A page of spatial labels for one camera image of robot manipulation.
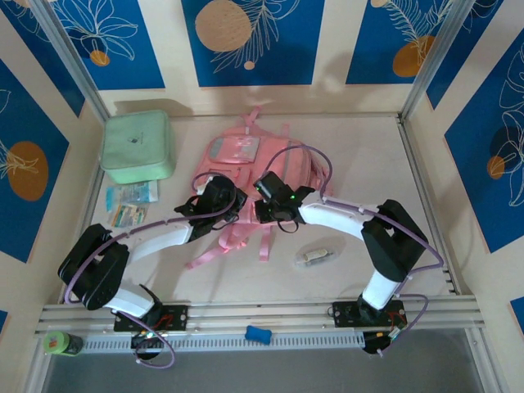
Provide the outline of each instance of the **blue block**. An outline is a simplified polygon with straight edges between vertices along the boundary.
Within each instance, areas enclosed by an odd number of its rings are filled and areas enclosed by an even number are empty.
[[[249,325],[246,329],[246,340],[258,341],[262,344],[269,345],[271,343],[271,331],[265,329],[258,329],[257,327]]]
[[[517,317],[517,321],[521,327],[522,333],[524,333],[524,297],[511,300],[511,306],[515,316]]]

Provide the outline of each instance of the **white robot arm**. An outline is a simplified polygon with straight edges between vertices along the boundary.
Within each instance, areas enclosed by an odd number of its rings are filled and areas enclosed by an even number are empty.
[[[348,233],[365,243],[375,271],[359,298],[359,311],[363,320],[370,324],[378,318],[424,252],[424,248],[409,236],[396,230],[391,234],[391,226],[364,213],[380,212],[426,240],[398,202],[388,200],[380,206],[359,206],[360,209],[348,210],[344,207],[347,202],[322,197],[313,188],[300,187],[292,191],[273,172],[268,172],[255,186],[263,197],[255,203],[255,212],[261,223],[295,221],[299,225],[323,225]],[[202,213],[210,215],[222,209],[232,196],[236,200],[227,214],[197,218]],[[151,323],[154,324],[160,317],[158,309],[161,303],[147,288],[122,282],[125,266],[166,247],[181,245],[206,235],[220,220],[230,221],[234,218],[245,201],[246,194],[236,189],[231,181],[214,178],[202,196],[194,196],[185,205],[175,209],[181,219],[188,217],[188,221],[150,229],[147,238],[135,245],[131,252],[127,246],[118,242],[111,244],[101,255],[102,259],[92,264],[91,269],[86,269],[74,283],[74,294],[88,309],[109,307],[142,318],[152,326]],[[76,269],[108,238],[109,232],[100,224],[89,227],[60,267],[58,273],[61,279],[70,284]]]

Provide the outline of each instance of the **green storage case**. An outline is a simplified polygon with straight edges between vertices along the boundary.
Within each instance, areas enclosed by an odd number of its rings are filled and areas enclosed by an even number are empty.
[[[117,184],[173,174],[171,125],[164,111],[130,113],[106,122],[101,167]]]

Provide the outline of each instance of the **cable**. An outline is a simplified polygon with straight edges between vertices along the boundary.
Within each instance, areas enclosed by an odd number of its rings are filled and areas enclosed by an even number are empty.
[[[289,234],[292,235],[293,233],[295,233],[296,231],[298,231],[298,223],[296,223],[295,221],[293,221],[293,222],[294,222],[295,225],[296,225],[296,228],[295,228],[294,231],[288,231],[288,230],[286,230],[286,229],[283,228],[282,223],[286,223],[285,221],[277,221],[277,226],[280,228],[280,230],[281,230],[282,232],[284,232],[284,233],[289,233]]]
[[[169,363],[167,363],[167,364],[158,364],[157,365],[157,364],[150,364],[150,363],[147,363],[147,362],[143,362],[140,358],[138,358],[138,348],[137,348],[134,351],[134,356],[135,356],[138,364],[141,364],[142,366],[146,366],[146,367],[149,367],[149,368],[156,368],[156,369],[159,369],[159,370],[163,370],[163,369],[169,368],[169,367],[171,367],[174,364],[175,357],[176,357],[176,354],[174,353],[174,348],[160,333],[158,333],[152,327],[147,326],[139,318],[134,317],[131,314],[125,313],[124,311],[119,311],[119,314],[122,314],[127,319],[135,322],[141,328],[144,328],[144,329],[148,330],[149,332],[153,333],[164,344],[164,346],[169,349],[169,352],[171,352],[171,360],[170,360]]]
[[[323,199],[323,194],[326,191],[326,187],[328,186],[328,183],[329,183],[329,181],[331,180],[331,177],[332,177],[333,165],[332,165],[331,160],[329,160],[328,156],[326,156],[326,154],[324,154],[322,151],[320,151],[316,147],[311,147],[311,146],[307,146],[307,145],[299,145],[299,146],[291,146],[291,147],[283,148],[282,150],[278,151],[273,156],[273,158],[269,161],[269,163],[265,167],[264,174],[266,174],[268,172],[269,167],[271,166],[271,164],[275,161],[275,159],[278,156],[280,156],[283,152],[291,150],[291,149],[306,149],[306,150],[315,151],[316,153],[321,155],[322,158],[327,162],[327,166],[329,168],[329,172],[328,172],[328,175],[327,175],[325,181],[322,184],[322,187],[319,190],[320,197]],[[414,273],[420,273],[422,271],[430,270],[430,269],[438,269],[438,268],[442,268],[444,266],[444,259],[438,253],[437,250],[435,250],[428,242],[426,242],[423,239],[421,239],[420,236],[418,236],[416,233],[414,233],[413,231],[409,230],[404,225],[394,221],[393,219],[390,219],[389,217],[387,217],[385,215],[381,215],[380,213],[377,213],[377,212],[374,212],[374,211],[371,211],[371,210],[368,210],[368,209],[362,209],[360,206],[351,205],[349,203],[343,203],[343,202],[338,202],[338,201],[326,200],[326,201],[324,201],[324,204],[326,204],[328,206],[339,207],[339,208],[342,208],[342,209],[348,209],[348,210],[356,211],[356,212],[359,212],[360,214],[370,215],[372,217],[377,217],[377,218],[387,222],[389,225],[392,225],[395,228],[399,229],[400,231],[404,232],[406,235],[410,236],[414,241],[419,243],[426,250],[430,251],[430,253],[433,256],[435,256],[435,258],[438,260],[438,262],[436,264],[431,264],[431,265],[428,265],[428,266],[422,266],[420,268],[416,268],[416,269],[411,270],[409,276],[396,289],[397,297],[399,297],[400,290],[402,290],[402,288],[404,287],[404,285],[407,282],[407,280],[409,279],[409,277],[411,275],[413,275]],[[408,325],[408,327],[404,330],[404,332],[408,332],[409,330],[411,330],[411,328],[418,322],[418,320],[426,312],[427,304],[429,303],[429,300],[424,295],[411,295],[411,296],[422,297],[423,299],[426,300],[426,304],[424,305],[424,307],[422,307],[422,310],[420,311],[420,313],[418,313],[417,317]]]
[[[80,303],[81,300],[71,300],[71,292],[73,291],[73,288],[75,287],[76,283],[78,282],[80,276],[82,275],[82,273],[84,272],[84,270],[89,266],[89,264],[91,262],[93,262],[93,260],[97,257],[97,255],[99,255],[102,251],[104,251],[107,247],[109,247],[111,244],[123,239],[124,237],[129,237],[131,235],[134,235],[135,233],[139,233],[141,231],[145,231],[145,230],[148,230],[150,228],[154,228],[154,227],[158,227],[160,225],[167,225],[167,224],[171,224],[171,223],[177,223],[177,222],[181,222],[181,221],[190,221],[190,220],[194,220],[194,219],[208,219],[208,218],[211,218],[211,217],[216,217],[217,215],[223,215],[224,213],[226,213],[229,209],[231,209],[233,207],[233,204],[235,203],[235,200],[237,199],[237,190],[236,188],[233,189],[233,198],[232,200],[229,202],[229,204],[224,207],[222,210],[219,210],[219,211],[216,211],[214,213],[207,213],[207,214],[204,214],[204,215],[193,215],[193,216],[189,216],[189,217],[173,217],[172,219],[168,219],[167,221],[165,220],[161,220],[161,221],[156,221],[155,223],[151,223],[151,224],[145,224],[143,225],[142,227],[138,227],[138,228],[135,228],[135,229],[132,229],[130,230],[128,233],[121,233],[120,235],[118,236],[115,236],[113,237],[112,239],[108,240],[107,242],[103,243],[101,246],[99,246],[78,268],[78,270],[75,272],[75,274],[73,275],[73,277],[71,278],[69,284],[67,285],[67,287],[65,288],[65,294],[64,294],[64,302],[68,305],[72,305],[72,304],[76,304],[76,303]],[[120,313],[125,316],[126,318],[129,318],[131,319],[133,322],[135,322],[136,324],[138,324],[139,326],[143,327],[143,328],[146,328],[149,332],[155,334],[159,339],[160,341],[162,341],[168,348],[169,348],[169,351],[171,352],[171,361],[169,362],[169,364],[167,365],[164,365],[164,366],[155,366],[155,365],[152,365],[152,364],[145,364],[144,362],[142,362],[140,359],[137,359],[137,361],[139,361],[138,363],[140,364],[143,364],[143,365],[146,365],[147,367],[151,367],[151,368],[168,368],[168,367],[171,367],[173,364],[174,364],[174,349],[173,347],[169,344],[169,342],[167,340],[164,339],[164,337],[162,337],[158,332],[156,332],[154,329],[152,329],[151,327],[148,327],[144,322],[142,322],[139,318],[136,318],[130,314],[127,314],[125,312],[122,312],[120,311]]]
[[[339,208],[342,208],[342,209],[349,209],[351,211],[359,212],[360,214],[371,215],[372,217],[377,217],[378,219],[386,221],[388,224],[393,225],[395,228],[399,229],[400,231],[404,232],[406,235],[411,237],[414,241],[416,241],[418,244],[423,246],[426,250],[430,251],[431,254],[433,256],[435,256],[435,258],[438,260],[438,262],[436,264],[430,264],[428,266],[422,266],[420,268],[416,268],[416,269],[411,270],[409,275],[412,275],[414,273],[420,273],[420,272],[423,272],[425,270],[438,269],[438,268],[441,268],[441,267],[444,266],[444,259],[439,254],[439,252],[437,250],[435,250],[428,242],[425,242],[416,233],[414,233],[413,231],[407,229],[404,225],[402,225],[400,223],[397,223],[393,219],[390,219],[386,215],[381,215],[380,213],[377,213],[375,211],[372,211],[372,210],[369,210],[369,209],[363,209],[360,206],[351,205],[351,204],[345,203],[345,202],[329,201],[329,200],[327,200],[324,203],[326,205],[328,205],[328,206],[339,207]],[[404,285],[407,282],[408,278],[409,278],[409,276],[399,285],[399,287],[396,290],[397,293],[399,293],[400,290],[404,287]]]
[[[402,331],[402,333],[396,338],[394,339],[390,346],[388,346],[387,348],[385,348],[383,351],[381,352],[378,352],[378,354],[382,357],[390,348],[391,346],[393,346],[393,342],[395,341],[398,341],[403,335],[405,335],[405,333],[409,332],[413,326],[415,326],[418,322],[418,320],[423,316],[423,314],[426,312],[427,310],[427,305],[429,305],[429,299],[427,298],[426,295],[422,295],[422,294],[419,294],[419,293],[406,293],[404,295],[402,295],[402,298],[405,298],[405,297],[418,297],[420,299],[424,299],[424,306],[421,308],[420,312],[417,314],[417,316],[415,317],[415,319],[413,321],[411,321],[411,323],[408,325],[408,327],[406,329],[404,329]]]
[[[312,146],[308,146],[308,145],[298,145],[298,146],[284,147],[282,150],[277,151],[277,153],[273,157],[271,157],[271,160],[269,160],[269,163],[266,165],[266,167],[264,169],[264,172],[262,172],[262,176],[264,176],[265,174],[268,173],[269,168],[271,167],[271,164],[277,159],[278,156],[280,156],[285,151],[293,150],[293,149],[304,149],[304,150],[314,151],[315,153],[318,153],[319,155],[321,155],[322,158],[327,162],[327,166],[329,168],[329,173],[327,174],[327,177],[324,179],[324,181],[322,183],[322,187],[319,190],[320,191],[320,196],[323,197],[324,193],[326,192],[326,187],[328,186],[328,183],[329,183],[329,181],[331,180],[331,177],[332,177],[333,164],[329,160],[328,156],[326,156],[325,153],[323,153],[322,151],[320,151],[316,147],[312,147]]]

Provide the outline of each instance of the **table surface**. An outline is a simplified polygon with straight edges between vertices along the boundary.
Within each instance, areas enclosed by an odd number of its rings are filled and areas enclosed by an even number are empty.
[[[172,120],[174,175],[159,182],[160,201],[148,207],[146,223],[172,217],[175,206],[190,197],[190,183],[207,143],[238,122],[234,117],[202,117]],[[429,237],[413,175],[394,117],[263,116],[259,125],[278,132],[282,123],[291,126],[291,136],[324,151],[333,163],[334,197],[365,204],[399,201]],[[105,176],[97,199],[93,223],[109,228]],[[184,265],[217,244],[219,232],[195,242],[174,246],[130,264],[124,279],[152,289],[162,301],[285,301],[320,300],[358,296],[373,273],[365,245],[358,239],[330,228],[303,225],[294,234],[273,230],[268,263],[259,262],[261,233],[246,247],[230,251],[193,270]],[[131,247],[147,232],[124,241]],[[336,245],[335,260],[309,268],[293,264],[295,254],[311,247]],[[424,253],[417,266],[436,261]],[[448,293],[441,270],[420,273],[404,287],[405,293]]]

